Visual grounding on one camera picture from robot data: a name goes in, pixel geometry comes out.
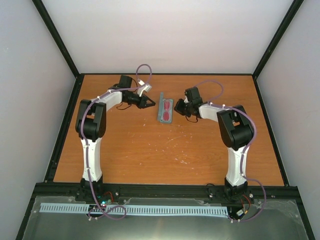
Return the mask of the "grey-green glasses case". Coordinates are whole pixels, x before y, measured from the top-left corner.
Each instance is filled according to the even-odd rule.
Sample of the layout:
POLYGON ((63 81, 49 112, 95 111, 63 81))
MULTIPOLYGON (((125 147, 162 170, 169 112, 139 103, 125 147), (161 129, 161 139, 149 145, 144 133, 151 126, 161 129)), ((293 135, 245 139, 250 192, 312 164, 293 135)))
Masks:
POLYGON ((171 124, 173 121, 173 105, 172 98, 164 98, 164 93, 161 92, 158 103, 157 120, 163 124, 171 124))

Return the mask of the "red transparent sunglasses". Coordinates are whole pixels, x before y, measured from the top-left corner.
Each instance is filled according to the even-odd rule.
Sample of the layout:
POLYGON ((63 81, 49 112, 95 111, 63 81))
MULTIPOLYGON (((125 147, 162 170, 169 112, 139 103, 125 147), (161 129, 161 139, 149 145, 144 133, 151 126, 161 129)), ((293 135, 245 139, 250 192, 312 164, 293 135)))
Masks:
POLYGON ((164 122, 171 122, 172 121, 172 100, 166 99, 163 102, 163 111, 161 115, 161 120, 164 122))

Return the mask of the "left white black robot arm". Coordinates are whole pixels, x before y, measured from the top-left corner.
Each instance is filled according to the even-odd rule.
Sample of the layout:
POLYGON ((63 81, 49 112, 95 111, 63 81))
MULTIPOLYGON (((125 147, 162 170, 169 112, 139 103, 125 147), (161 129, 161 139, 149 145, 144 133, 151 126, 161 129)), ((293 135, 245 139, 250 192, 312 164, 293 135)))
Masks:
POLYGON ((136 87, 132 87, 133 80, 130 76, 121 75, 119 82, 105 93, 94 99, 83 99, 79 103, 75 130, 83 149, 84 168, 80 186, 87 189, 86 195, 95 202, 101 200, 104 195, 100 148, 107 129, 107 111, 121 103, 135 105, 138 109, 156 105, 145 95, 152 86, 138 78, 136 87))

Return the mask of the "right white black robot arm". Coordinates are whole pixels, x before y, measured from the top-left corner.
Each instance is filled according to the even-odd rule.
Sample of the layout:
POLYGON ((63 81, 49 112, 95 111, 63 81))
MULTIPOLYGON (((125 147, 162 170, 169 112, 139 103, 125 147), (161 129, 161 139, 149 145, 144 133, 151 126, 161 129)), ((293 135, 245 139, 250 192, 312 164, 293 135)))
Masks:
POLYGON ((174 110, 182 116, 195 116, 218 123, 222 142, 227 147, 228 169, 224 179, 224 196, 230 201, 238 200, 247 190, 247 154, 256 138, 256 126, 242 105, 226 106, 204 102, 197 87, 184 91, 174 110))

